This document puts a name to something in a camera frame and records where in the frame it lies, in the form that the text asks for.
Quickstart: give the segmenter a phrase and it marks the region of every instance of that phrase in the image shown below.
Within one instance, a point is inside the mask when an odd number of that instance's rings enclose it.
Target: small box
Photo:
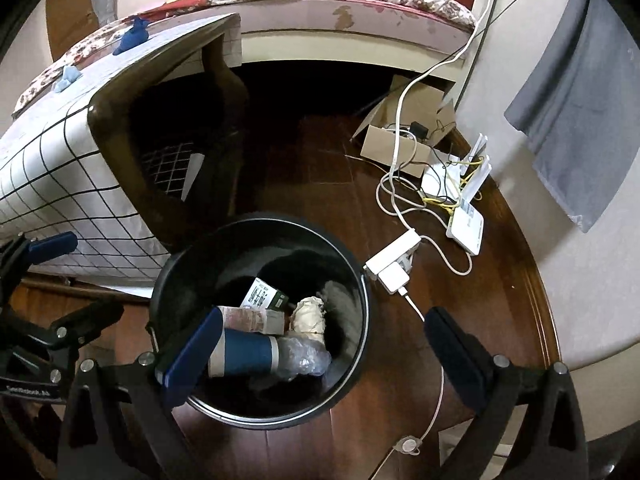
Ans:
[[[394,143],[396,134],[386,130],[386,127],[395,127],[396,110],[400,95],[404,86],[410,82],[402,76],[395,76],[391,88],[400,87],[395,92],[388,95],[369,115],[362,121],[354,137],[365,132],[364,143],[360,155],[385,164],[391,165],[393,158]],[[420,177],[426,166],[431,161],[431,146],[440,142],[456,126],[456,113],[453,104],[447,104],[438,110],[443,92],[431,86],[418,83],[409,90],[404,105],[400,122],[407,126],[413,122],[420,123],[428,130],[426,142],[418,143],[414,162],[402,170],[413,176]],[[414,150],[414,142],[407,137],[400,138],[400,150],[398,164],[401,164],[411,157]]]
[[[284,292],[265,283],[260,278],[256,278],[240,306],[284,310],[287,301],[289,301],[289,297]]]
[[[265,308],[220,306],[224,328],[265,335],[284,334],[284,312]]]

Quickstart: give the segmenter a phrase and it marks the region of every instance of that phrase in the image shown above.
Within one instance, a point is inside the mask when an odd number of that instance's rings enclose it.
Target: gray towel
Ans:
[[[540,180],[587,232],[640,148],[640,50],[606,0],[569,0],[504,116],[529,137]]]

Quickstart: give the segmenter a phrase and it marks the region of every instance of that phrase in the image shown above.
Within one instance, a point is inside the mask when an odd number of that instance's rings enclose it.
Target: blue paper cup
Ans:
[[[209,377],[273,374],[278,369],[278,343],[273,336],[225,328],[209,359]]]

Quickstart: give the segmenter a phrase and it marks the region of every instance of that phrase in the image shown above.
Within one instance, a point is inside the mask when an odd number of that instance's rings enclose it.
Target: trash can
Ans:
[[[362,264],[337,239],[287,216],[238,218],[167,261],[151,299],[150,326],[162,351],[168,337],[202,310],[239,306],[256,277],[286,293],[293,304],[331,287],[325,342],[332,364],[322,377],[298,376],[268,387],[260,378],[203,373],[188,403],[239,428],[288,428],[334,406],[351,389],[362,364],[372,296]]]

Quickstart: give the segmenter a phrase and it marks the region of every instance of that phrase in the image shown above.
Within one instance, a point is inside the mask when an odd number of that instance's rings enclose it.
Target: grid-patterned fabric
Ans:
[[[160,191],[180,198],[192,151],[193,143],[183,142],[145,153],[141,157],[142,168]]]
[[[165,30],[120,56],[89,65],[67,90],[46,94],[31,105],[0,139],[0,240],[20,232],[37,238],[65,231],[78,236],[76,251],[33,270],[136,281],[158,276],[169,254],[100,154],[89,131],[88,107],[93,95],[121,70],[215,21],[220,21],[225,41],[239,43],[237,16]]]

